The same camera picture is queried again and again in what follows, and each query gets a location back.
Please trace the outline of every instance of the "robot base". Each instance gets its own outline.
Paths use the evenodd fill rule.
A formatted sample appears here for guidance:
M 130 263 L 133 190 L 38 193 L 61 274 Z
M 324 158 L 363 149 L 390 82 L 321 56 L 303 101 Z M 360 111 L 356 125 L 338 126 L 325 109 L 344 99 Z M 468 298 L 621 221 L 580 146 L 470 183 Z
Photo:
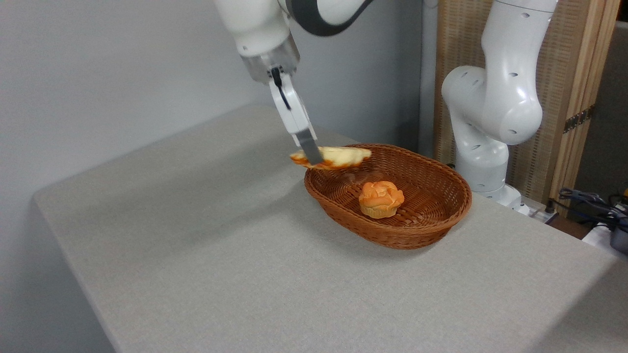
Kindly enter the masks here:
M 521 193 L 510 185 L 504 184 L 501 188 L 489 192 L 476 192 L 480 196 L 490 198 L 498 204 L 504 205 L 521 214 L 528 215 L 530 208 L 521 200 Z

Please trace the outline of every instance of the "bread slice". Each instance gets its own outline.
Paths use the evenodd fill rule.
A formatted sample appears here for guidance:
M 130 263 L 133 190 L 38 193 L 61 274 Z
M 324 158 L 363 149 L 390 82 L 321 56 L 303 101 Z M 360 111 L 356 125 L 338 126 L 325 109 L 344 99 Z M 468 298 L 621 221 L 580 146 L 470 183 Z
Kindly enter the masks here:
M 306 168 L 337 170 L 359 166 L 362 162 L 371 157 L 371 151 L 365 148 L 355 147 L 319 147 L 318 150 L 323 156 L 323 163 L 311 165 L 303 150 L 290 155 L 290 159 L 297 165 Z

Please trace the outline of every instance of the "bamboo panel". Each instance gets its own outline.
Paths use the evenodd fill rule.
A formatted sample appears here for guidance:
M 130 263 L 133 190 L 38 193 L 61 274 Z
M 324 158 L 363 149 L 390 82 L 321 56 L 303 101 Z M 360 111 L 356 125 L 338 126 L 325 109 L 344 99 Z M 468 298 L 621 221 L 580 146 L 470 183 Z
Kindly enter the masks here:
M 570 100 L 570 109 L 574 114 L 583 111 L 595 102 L 619 3 L 619 0 L 592 2 L 590 18 L 587 21 L 588 25 L 580 53 L 582 68 L 579 67 L 576 72 L 576 76 L 579 77 L 579 85 L 574 86 L 574 94 Z M 571 141 L 570 148 L 559 154 L 559 160 L 562 163 L 556 169 L 552 180 L 551 197 L 557 197 L 560 188 L 574 187 L 588 127 L 588 121 L 582 126 L 578 126 L 575 129 L 575 137 Z M 569 141 L 570 137 L 563 136 L 563 139 Z
M 582 36 L 582 42 L 580 44 L 580 52 L 578 54 L 578 63 L 575 68 L 574 81 L 571 89 L 571 96 L 569 97 L 569 105 L 567 108 L 564 120 L 578 114 L 583 111 L 582 100 L 585 95 L 585 87 L 587 86 L 587 78 L 591 68 L 591 62 L 593 61 L 593 49 L 597 41 L 600 28 L 598 24 L 602 20 L 604 13 L 604 4 L 606 0 L 591 1 L 587 9 L 587 18 L 585 23 L 587 24 Z M 549 191 L 550 197 L 557 197 L 560 188 L 565 185 L 565 181 L 568 177 L 567 171 L 570 169 L 570 165 L 573 164 L 573 160 L 576 158 L 573 150 L 573 143 L 576 140 L 576 130 L 570 131 L 565 134 L 563 139 L 567 139 L 567 149 L 561 150 L 558 154 L 558 163 L 554 172 L 551 188 Z
M 599 38 L 606 38 L 609 32 L 606 17 L 617 12 L 615 3 L 618 0 L 558 2 L 537 65 L 543 122 L 532 139 L 511 147 L 507 182 L 527 197 L 544 202 L 554 191 L 552 181 L 564 183 L 567 173 L 577 172 L 582 153 L 578 146 L 583 146 L 587 129 L 574 129 L 563 136 L 565 121 L 595 99 L 599 66 L 608 47 Z M 457 66 L 484 66 L 480 41 L 491 4 L 491 0 L 446 0 L 439 5 L 434 150 L 435 158 L 444 163 L 455 162 L 455 143 L 440 95 L 441 83 Z M 561 178 L 555 178 L 556 171 Z

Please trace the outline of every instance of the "white wall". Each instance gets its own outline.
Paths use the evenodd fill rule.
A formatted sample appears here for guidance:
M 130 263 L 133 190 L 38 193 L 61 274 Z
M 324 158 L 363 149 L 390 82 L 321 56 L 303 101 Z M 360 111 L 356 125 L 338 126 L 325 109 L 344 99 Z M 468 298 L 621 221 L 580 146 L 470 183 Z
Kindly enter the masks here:
M 417 116 L 399 112 L 400 2 L 373 2 L 333 38 L 293 30 L 295 84 L 315 124 L 416 146 L 399 134 Z M 252 102 L 270 104 L 269 92 L 211 1 L 1 2 L 0 352 L 104 345 L 69 273 L 55 270 L 58 250 L 33 237 L 36 190 Z

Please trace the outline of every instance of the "metal hinge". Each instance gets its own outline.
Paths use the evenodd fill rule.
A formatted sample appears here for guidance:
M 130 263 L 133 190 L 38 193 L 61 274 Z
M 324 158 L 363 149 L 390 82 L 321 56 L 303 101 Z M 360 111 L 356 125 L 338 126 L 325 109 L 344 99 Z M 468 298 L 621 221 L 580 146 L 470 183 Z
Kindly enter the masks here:
M 584 124 L 585 121 L 591 119 L 593 116 L 593 110 L 595 109 L 595 104 L 586 108 L 582 112 L 570 117 L 565 121 L 565 128 L 563 129 L 563 134 L 568 133 L 569 131 L 575 129 L 578 125 Z

